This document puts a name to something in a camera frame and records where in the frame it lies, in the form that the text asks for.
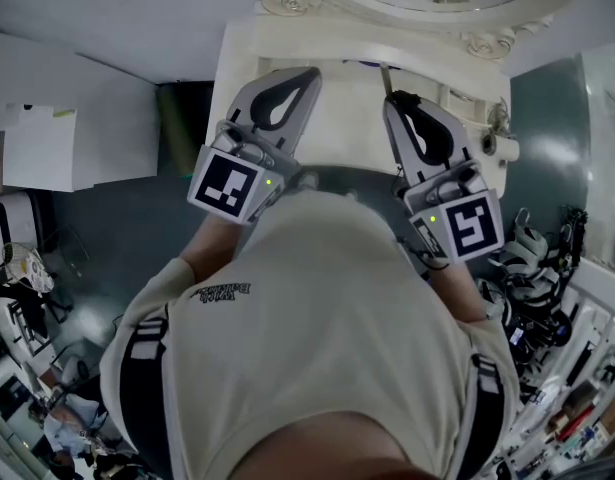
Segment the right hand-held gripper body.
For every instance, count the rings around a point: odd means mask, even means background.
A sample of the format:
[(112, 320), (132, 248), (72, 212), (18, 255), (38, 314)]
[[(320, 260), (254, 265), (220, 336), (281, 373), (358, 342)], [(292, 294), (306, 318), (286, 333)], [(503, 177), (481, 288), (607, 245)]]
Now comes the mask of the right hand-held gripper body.
[(410, 224), (436, 260), (466, 262), (504, 243), (497, 192), (487, 187), (476, 160), (410, 187), (403, 201)]

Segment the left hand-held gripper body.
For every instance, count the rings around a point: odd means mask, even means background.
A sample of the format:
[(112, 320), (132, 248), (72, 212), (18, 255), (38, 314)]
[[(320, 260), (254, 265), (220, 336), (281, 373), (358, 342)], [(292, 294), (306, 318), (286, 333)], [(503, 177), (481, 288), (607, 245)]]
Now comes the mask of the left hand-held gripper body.
[(292, 155), (257, 131), (222, 120), (201, 147), (187, 201), (235, 224), (253, 224), (300, 171)]

